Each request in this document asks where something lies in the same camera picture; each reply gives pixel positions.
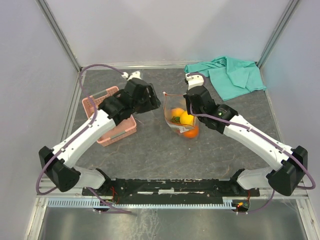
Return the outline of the yellow toy fruit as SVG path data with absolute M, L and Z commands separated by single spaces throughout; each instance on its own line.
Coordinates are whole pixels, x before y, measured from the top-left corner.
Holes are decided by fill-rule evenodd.
M 181 116 L 180 116 L 180 123 L 182 125 L 189 125 L 193 126 L 194 125 L 194 116 L 191 114 L 188 114 L 187 111 L 185 111 Z

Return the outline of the clear zip top bag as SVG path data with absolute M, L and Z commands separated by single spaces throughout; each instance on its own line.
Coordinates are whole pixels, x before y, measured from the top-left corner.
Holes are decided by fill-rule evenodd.
M 164 118 L 167 125 L 176 134 L 194 139 L 199 135 L 199 123 L 196 117 L 190 115 L 187 111 L 186 100 L 182 94 L 164 95 Z

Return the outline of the small orange toy fruit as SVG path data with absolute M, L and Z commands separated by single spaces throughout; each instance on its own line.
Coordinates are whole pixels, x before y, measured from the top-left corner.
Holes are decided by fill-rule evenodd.
M 185 112 L 185 110 L 184 109 L 182 109 L 182 108 L 173 108 L 171 111 L 170 111 L 170 114 L 171 114 L 171 118 L 173 117 L 173 116 L 180 116 L 181 117 L 181 115 L 183 114 Z

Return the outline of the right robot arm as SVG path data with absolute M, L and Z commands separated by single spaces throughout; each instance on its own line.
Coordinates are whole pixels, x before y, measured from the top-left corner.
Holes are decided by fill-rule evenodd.
M 211 130 L 232 138 L 262 158 L 268 167 L 241 170 L 229 183 L 236 196 L 254 188 L 272 188 L 283 196 L 290 196 L 298 188 L 308 168 L 308 151 L 277 141 L 250 124 L 236 110 L 226 104 L 216 104 L 203 85 L 187 90 L 183 96 L 187 112 Z

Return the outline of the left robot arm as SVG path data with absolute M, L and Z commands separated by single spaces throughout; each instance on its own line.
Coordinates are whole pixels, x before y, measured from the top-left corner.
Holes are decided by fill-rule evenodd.
M 160 104 L 151 83 L 139 77 L 128 79 L 123 89 L 106 97 L 94 114 L 67 139 L 52 148 L 44 146 L 39 150 L 43 173 L 61 192 L 79 186 L 106 195 L 111 189 L 108 176 L 98 169 L 78 167 L 77 161 L 94 142 L 122 121 L 133 114 L 158 109 Z

